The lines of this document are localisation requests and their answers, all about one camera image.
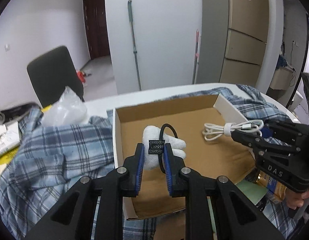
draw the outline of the silver bolt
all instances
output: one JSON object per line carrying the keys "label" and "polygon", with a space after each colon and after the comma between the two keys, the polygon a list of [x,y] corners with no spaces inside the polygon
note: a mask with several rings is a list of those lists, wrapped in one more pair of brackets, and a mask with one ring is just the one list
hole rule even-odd
{"label": "silver bolt", "polygon": [[120,174],[123,174],[123,173],[125,173],[126,171],[127,171],[127,169],[126,169],[125,167],[119,167],[119,168],[117,169],[117,172],[120,173]]}
{"label": "silver bolt", "polygon": [[227,183],[228,182],[228,178],[226,176],[220,176],[218,178],[218,180],[221,182],[221,183]]}
{"label": "silver bolt", "polygon": [[80,182],[82,184],[86,184],[86,183],[89,182],[89,180],[90,180],[90,178],[88,176],[84,176],[84,177],[81,177]]}
{"label": "silver bolt", "polygon": [[184,168],[181,169],[181,172],[183,174],[188,174],[188,173],[190,173],[190,171],[191,171],[191,169],[189,169],[188,167],[184,167]]}

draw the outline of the cardboard box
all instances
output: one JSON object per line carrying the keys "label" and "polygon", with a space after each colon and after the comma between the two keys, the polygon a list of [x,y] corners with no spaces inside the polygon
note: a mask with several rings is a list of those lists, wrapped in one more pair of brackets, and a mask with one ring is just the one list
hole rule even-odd
{"label": "cardboard box", "polygon": [[[178,98],[114,109],[115,167],[122,166],[126,157],[134,155],[137,143],[142,143],[145,127],[169,123],[187,144],[186,166],[206,177],[225,175],[238,183],[254,168],[248,148],[226,136],[207,142],[202,131],[206,122],[224,125],[244,121],[247,119],[222,95]],[[172,135],[169,129],[165,132]],[[166,178],[160,168],[144,170],[139,196],[123,200],[123,212],[129,220],[156,217],[184,208],[184,198],[169,196]]]}

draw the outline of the plaid cloth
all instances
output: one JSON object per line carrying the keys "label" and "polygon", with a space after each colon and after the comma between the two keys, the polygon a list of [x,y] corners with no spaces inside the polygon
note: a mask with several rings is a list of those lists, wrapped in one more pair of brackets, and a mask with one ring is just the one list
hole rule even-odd
{"label": "plaid cloth", "polygon": [[[247,119],[290,121],[286,114],[267,103],[255,88],[238,87],[250,98],[238,97],[228,88],[220,87],[169,99],[222,94]],[[24,236],[81,176],[94,179],[105,176],[114,168],[111,115],[112,111],[109,111],[108,119],[91,117],[88,124],[41,127],[42,112],[33,108],[20,122],[21,146],[0,177],[0,215],[16,239]],[[280,143],[272,138],[269,141]],[[264,212],[285,237],[296,226],[288,218],[286,209],[284,203],[268,202]],[[124,239],[153,239],[160,219],[123,219]]]}

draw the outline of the clear plastic bag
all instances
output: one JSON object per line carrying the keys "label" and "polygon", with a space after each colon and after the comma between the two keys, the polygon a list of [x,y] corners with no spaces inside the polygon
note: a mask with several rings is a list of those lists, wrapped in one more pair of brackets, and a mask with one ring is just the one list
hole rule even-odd
{"label": "clear plastic bag", "polygon": [[87,115],[87,108],[70,87],[65,87],[59,101],[45,112],[42,126],[60,126],[81,123]]}

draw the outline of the beige cabinet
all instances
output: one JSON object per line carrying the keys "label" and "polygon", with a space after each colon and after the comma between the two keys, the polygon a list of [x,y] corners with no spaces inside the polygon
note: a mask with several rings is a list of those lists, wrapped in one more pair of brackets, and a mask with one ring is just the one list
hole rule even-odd
{"label": "beige cabinet", "polygon": [[261,65],[265,50],[266,44],[264,42],[234,30],[228,31],[225,55],[227,59]]}
{"label": "beige cabinet", "polygon": [[269,0],[229,0],[229,28],[267,42]]}
{"label": "beige cabinet", "polygon": [[254,87],[258,80],[259,72],[260,66],[258,65],[225,59],[220,82]]}

